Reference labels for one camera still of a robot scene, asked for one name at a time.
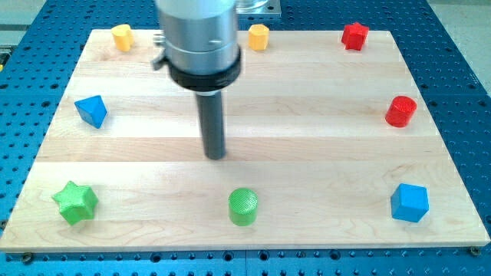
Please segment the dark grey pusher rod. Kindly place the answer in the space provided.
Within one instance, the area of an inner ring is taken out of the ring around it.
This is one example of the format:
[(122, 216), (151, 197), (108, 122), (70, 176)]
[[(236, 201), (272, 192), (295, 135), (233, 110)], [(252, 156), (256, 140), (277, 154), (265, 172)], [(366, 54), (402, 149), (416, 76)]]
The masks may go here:
[(226, 144), (221, 91), (195, 92), (195, 98), (205, 156), (222, 159), (226, 154)]

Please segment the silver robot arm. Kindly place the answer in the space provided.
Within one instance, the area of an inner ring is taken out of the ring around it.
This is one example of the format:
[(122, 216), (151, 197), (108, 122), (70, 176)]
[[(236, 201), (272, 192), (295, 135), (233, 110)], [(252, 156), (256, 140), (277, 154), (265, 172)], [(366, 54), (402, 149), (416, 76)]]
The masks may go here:
[(161, 34), (154, 44), (161, 53), (155, 71), (168, 67), (172, 80), (195, 93), (204, 154), (226, 154), (222, 89), (241, 72), (238, 19), (233, 0), (156, 0)]

